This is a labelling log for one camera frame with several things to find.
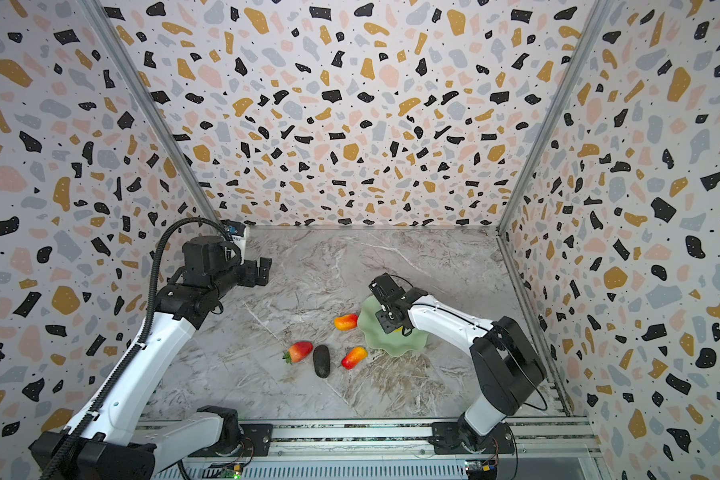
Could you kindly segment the red yellow fake mango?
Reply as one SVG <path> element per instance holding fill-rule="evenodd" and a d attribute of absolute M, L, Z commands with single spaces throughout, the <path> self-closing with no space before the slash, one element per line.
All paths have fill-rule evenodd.
<path fill-rule="evenodd" d="M 343 315 L 334 319 L 334 326 L 339 331 L 349 331 L 357 327 L 358 319 L 357 314 Z"/>

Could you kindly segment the fake red strawberry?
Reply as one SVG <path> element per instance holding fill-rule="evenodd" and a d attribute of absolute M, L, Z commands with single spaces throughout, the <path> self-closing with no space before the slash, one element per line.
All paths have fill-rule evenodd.
<path fill-rule="evenodd" d="M 313 344 L 311 342 L 296 342 L 283 353 L 283 360 L 287 364 L 295 364 L 307 358 L 312 353 L 312 351 Z"/>

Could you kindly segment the dark fake avocado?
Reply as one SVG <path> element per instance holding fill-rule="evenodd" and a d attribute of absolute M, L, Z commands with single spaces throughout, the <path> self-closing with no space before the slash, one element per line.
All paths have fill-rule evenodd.
<path fill-rule="evenodd" d="M 326 379 L 331 372 L 331 356 L 330 350 L 326 345 L 318 345 L 313 350 L 313 366 L 315 374 L 322 379 Z"/>

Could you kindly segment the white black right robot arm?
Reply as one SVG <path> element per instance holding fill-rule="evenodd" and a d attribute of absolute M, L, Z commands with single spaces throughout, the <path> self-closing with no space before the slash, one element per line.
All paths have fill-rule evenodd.
<path fill-rule="evenodd" d="M 473 363 L 479 395 L 460 415 L 455 431 L 435 433 L 432 444 L 474 454 L 498 446 L 499 425 L 546 379 L 543 362 L 519 324 L 507 316 L 491 320 L 461 312 L 418 287 L 404 289 L 388 273 L 374 278 L 369 289 L 380 304 L 376 318 L 384 333 L 432 334 Z"/>

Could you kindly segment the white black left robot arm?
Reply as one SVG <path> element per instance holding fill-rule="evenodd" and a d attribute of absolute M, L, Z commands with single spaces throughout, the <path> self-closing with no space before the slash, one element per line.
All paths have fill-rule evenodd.
<path fill-rule="evenodd" d="M 196 237 L 184 264 L 161 289 L 134 342 L 94 397 L 59 432 L 30 451 L 44 479 L 149 479 L 197 451 L 237 454 L 245 444 L 235 410 L 205 406 L 171 427 L 139 434 L 137 424 L 174 357 L 234 287 L 264 286 L 272 261 L 243 257 L 245 239 Z"/>

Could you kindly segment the green wavy fruit bowl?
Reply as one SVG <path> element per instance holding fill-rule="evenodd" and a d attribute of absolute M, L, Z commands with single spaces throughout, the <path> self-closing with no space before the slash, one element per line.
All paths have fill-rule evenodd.
<path fill-rule="evenodd" d="M 392 333 L 385 333 L 376 313 L 381 309 L 374 296 L 367 297 L 361 304 L 358 318 L 358 328 L 363 332 L 366 344 L 371 349 L 382 350 L 390 357 L 401 357 L 409 351 L 421 351 L 427 344 L 429 334 L 420 330 L 413 330 L 408 336 L 398 329 Z"/>

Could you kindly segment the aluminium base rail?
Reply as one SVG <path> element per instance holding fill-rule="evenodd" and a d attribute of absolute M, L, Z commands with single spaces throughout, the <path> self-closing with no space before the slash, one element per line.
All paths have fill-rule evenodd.
<path fill-rule="evenodd" d="M 240 423 L 267 460 L 600 458 L 589 422 L 581 417 L 512 417 L 492 440 L 466 449 L 456 421 L 444 418 L 249 420 Z"/>

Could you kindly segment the aluminium corner post left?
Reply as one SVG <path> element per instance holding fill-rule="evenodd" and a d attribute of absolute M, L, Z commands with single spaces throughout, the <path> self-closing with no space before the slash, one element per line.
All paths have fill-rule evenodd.
<path fill-rule="evenodd" d="M 167 150 L 168 157 L 180 174 L 187 190 L 197 204 L 198 212 L 204 218 L 217 220 L 215 211 L 204 190 L 199 185 L 191 166 L 187 163 L 178 142 L 157 109 L 148 88 L 143 84 L 127 50 L 111 25 L 100 1 L 80 1 L 82 15 L 98 35 L 121 73 L 122 79 L 132 92 L 134 100 L 152 127 L 160 145 Z"/>

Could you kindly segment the aluminium corner post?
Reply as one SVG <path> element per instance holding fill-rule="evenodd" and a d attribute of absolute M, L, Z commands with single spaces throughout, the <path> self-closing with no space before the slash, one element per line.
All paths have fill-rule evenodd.
<path fill-rule="evenodd" d="M 555 126 L 563 114 L 568 99 L 576 86 L 577 79 L 595 42 L 595 37 L 601 30 L 612 6 L 613 1 L 610 0 L 597 0 L 593 4 L 592 10 L 583 26 L 581 38 L 578 40 L 572 52 L 571 60 L 563 73 L 561 82 L 555 95 L 552 97 L 551 105 L 541 123 L 539 134 L 530 150 L 528 160 L 517 176 L 515 188 L 510 195 L 506 209 L 497 227 L 499 238 L 503 238 L 510 229 L 512 216 L 521 203 L 523 191 L 530 183 L 531 176 L 541 161 L 541 157 L 547 148 Z"/>
<path fill-rule="evenodd" d="M 204 190 L 199 185 L 191 166 L 187 163 L 178 142 L 157 109 L 148 88 L 143 84 L 127 50 L 111 25 L 100 1 L 80 1 L 82 15 L 98 35 L 121 73 L 122 79 L 132 92 L 134 100 L 152 127 L 160 145 L 167 150 L 168 157 L 180 174 L 187 190 L 197 204 L 198 212 L 204 218 L 217 220 L 215 211 Z"/>

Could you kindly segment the aluminium corner post right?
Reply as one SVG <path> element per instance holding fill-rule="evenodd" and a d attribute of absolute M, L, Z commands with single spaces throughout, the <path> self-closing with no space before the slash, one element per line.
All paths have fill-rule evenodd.
<path fill-rule="evenodd" d="M 552 97 L 551 105 L 541 123 L 539 134 L 530 150 L 528 160 L 517 176 L 515 188 L 510 195 L 506 209 L 497 227 L 499 238 L 503 238 L 510 229 L 512 216 L 521 203 L 523 191 L 530 183 L 531 176 L 541 161 L 541 157 L 547 148 L 555 126 L 563 114 L 568 99 L 576 86 L 577 79 L 595 42 L 595 37 L 601 30 L 612 6 L 613 1 L 610 0 L 597 0 L 593 4 L 592 10 L 583 26 L 581 38 L 578 40 L 572 52 L 571 60 L 563 73 L 561 82 L 555 95 Z"/>

